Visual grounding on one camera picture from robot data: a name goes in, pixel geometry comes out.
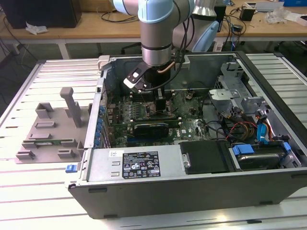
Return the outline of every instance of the blue latch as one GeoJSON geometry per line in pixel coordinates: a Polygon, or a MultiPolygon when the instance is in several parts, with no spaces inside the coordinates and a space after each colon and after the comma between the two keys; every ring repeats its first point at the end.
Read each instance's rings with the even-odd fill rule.
{"type": "Polygon", "coordinates": [[[263,123],[258,124],[257,140],[262,141],[264,144],[268,143],[268,141],[265,139],[266,132],[267,132],[267,127],[263,123]]]}
{"type": "Polygon", "coordinates": [[[239,154],[253,154],[255,151],[251,145],[245,144],[245,145],[235,145],[232,147],[232,150],[235,155],[239,154]]]}
{"type": "Polygon", "coordinates": [[[66,166],[66,173],[76,173],[78,171],[78,166],[76,164],[69,164],[66,166]]]}
{"type": "Polygon", "coordinates": [[[291,151],[291,146],[289,145],[288,142],[284,142],[283,147],[284,147],[284,149],[286,150],[287,153],[291,151]]]}

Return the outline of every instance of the tabletop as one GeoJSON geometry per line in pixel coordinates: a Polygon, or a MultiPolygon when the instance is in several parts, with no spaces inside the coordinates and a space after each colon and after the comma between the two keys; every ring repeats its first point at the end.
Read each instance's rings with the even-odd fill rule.
{"type": "MultiPolygon", "coordinates": [[[[232,9],[242,6],[245,0],[234,0],[235,6],[228,6],[226,13],[232,9]]],[[[295,13],[307,14],[307,7],[286,7],[287,10],[295,13]]],[[[268,24],[264,20],[264,13],[257,13],[253,16],[251,22],[246,22],[247,29],[243,36],[249,37],[281,37],[281,36],[307,36],[307,27],[295,22],[268,24]]],[[[82,18],[76,28],[48,28],[49,32],[44,34],[33,35],[25,29],[10,30],[18,39],[87,39],[87,38],[138,38],[140,37],[139,22],[117,24],[101,20],[101,13],[83,12],[82,18]]],[[[121,13],[112,13],[110,20],[122,20],[130,16],[121,13]]],[[[232,23],[242,24],[240,21],[233,19],[232,23]]],[[[225,37],[228,34],[228,27],[224,23],[218,37],[225,37]]],[[[3,18],[0,18],[0,37],[2,39],[12,39],[12,36],[6,30],[3,24],[3,18]]]]}

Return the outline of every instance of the computer tower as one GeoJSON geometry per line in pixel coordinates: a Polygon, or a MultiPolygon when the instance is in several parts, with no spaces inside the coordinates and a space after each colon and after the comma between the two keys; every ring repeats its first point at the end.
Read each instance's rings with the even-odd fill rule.
{"type": "Polygon", "coordinates": [[[0,0],[14,29],[36,26],[74,28],[81,19],[79,0],[0,0]]]}

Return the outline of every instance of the floor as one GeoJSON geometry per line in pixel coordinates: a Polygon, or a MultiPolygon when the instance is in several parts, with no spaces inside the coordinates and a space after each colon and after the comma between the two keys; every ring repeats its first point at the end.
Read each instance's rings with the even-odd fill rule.
{"type": "MultiPolygon", "coordinates": [[[[266,52],[275,52],[274,46],[277,44],[277,42],[274,43],[271,49],[266,52]]],[[[129,44],[108,43],[101,44],[101,47],[104,54],[115,55],[120,54],[121,48],[127,45],[129,44]]],[[[237,50],[244,51],[245,53],[264,53],[263,49],[265,46],[266,43],[263,42],[245,42],[243,45],[239,45],[237,50]]],[[[230,48],[230,44],[227,44],[224,51],[229,51],[230,48]]],[[[61,59],[61,53],[57,45],[30,45],[28,49],[37,59],[61,59]]],[[[72,58],[97,58],[99,56],[96,44],[69,44],[68,49],[72,58]]],[[[306,50],[294,42],[284,42],[279,46],[279,52],[307,76],[306,50]]],[[[127,55],[140,53],[141,49],[139,47],[126,51],[127,55]]],[[[35,63],[36,61],[25,52],[23,47],[20,47],[19,55],[10,55],[0,63],[0,115],[18,92],[35,63]]]]}

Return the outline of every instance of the white paper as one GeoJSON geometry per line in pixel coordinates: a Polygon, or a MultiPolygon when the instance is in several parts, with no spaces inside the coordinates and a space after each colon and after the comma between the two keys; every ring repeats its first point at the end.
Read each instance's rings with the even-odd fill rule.
{"type": "Polygon", "coordinates": [[[32,33],[34,35],[48,32],[47,27],[45,27],[45,26],[30,25],[27,22],[26,22],[26,24],[27,24],[27,27],[25,28],[25,30],[29,31],[30,33],[32,33]]]}
{"type": "Polygon", "coordinates": [[[124,153],[124,150],[110,150],[109,157],[121,157],[124,153]]]}
{"type": "Polygon", "coordinates": [[[303,16],[303,15],[305,15],[305,14],[289,13],[289,14],[285,17],[285,19],[286,19],[286,20],[289,20],[289,21],[292,21],[292,22],[296,22],[297,19],[298,19],[299,17],[303,16]]]}

